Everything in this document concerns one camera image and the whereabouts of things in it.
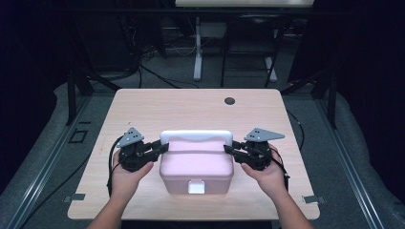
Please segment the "small round object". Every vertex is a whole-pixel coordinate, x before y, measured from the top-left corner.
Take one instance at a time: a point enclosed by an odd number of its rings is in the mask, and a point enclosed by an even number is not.
[[[233,97],[227,97],[227,98],[225,99],[225,103],[226,103],[227,105],[233,105],[233,104],[235,103],[235,98],[233,98]]]

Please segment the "pink box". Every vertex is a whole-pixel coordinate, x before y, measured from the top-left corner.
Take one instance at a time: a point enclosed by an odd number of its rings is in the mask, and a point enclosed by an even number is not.
[[[169,142],[169,150],[161,155],[160,162],[160,176],[167,191],[171,194],[227,193],[233,178],[233,160],[224,151],[224,145],[231,144],[232,134],[214,131],[212,135],[207,133],[212,131],[203,131],[203,137],[196,137],[196,132],[172,131],[169,137],[160,135],[162,143]]]

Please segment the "wooden table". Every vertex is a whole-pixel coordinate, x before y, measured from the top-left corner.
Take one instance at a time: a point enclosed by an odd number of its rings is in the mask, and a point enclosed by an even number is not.
[[[233,97],[235,104],[224,100]],[[119,90],[106,116],[95,148],[68,215],[71,219],[93,219],[108,201],[108,156],[114,141],[135,127],[152,142],[165,130],[228,130],[234,140],[244,141],[258,127],[284,134],[273,140],[291,176],[289,192],[308,219],[317,219],[316,204],[306,204],[302,196],[312,196],[307,171],[280,93],[276,90],[249,89],[124,89]],[[129,202],[123,219],[149,220],[260,220],[277,219],[276,209],[248,177],[240,164],[234,164],[234,177],[224,195],[172,195],[159,174],[160,161],[141,182]]]

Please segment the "table leg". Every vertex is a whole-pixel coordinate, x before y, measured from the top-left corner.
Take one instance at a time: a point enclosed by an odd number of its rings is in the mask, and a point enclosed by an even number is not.
[[[202,55],[202,38],[200,31],[200,17],[196,18],[196,63],[194,65],[194,80],[200,81],[202,79],[202,66],[203,66],[203,55]]]

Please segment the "black curtain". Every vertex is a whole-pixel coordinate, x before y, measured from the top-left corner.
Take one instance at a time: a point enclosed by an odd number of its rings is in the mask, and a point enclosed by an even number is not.
[[[65,83],[77,58],[75,48],[58,18],[44,10],[46,5],[42,1],[6,2],[12,6],[12,10],[8,10],[8,21],[15,35],[45,79],[53,88]]]
[[[56,96],[9,18],[1,17],[0,34],[1,194],[48,123]]]
[[[403,1],[316,1],[314,10],[353,10],[353,21],[309,20],[289,79],[305,79],[338,58],[338,92],[366,139],[370,163],[405,202],[405,14]]]

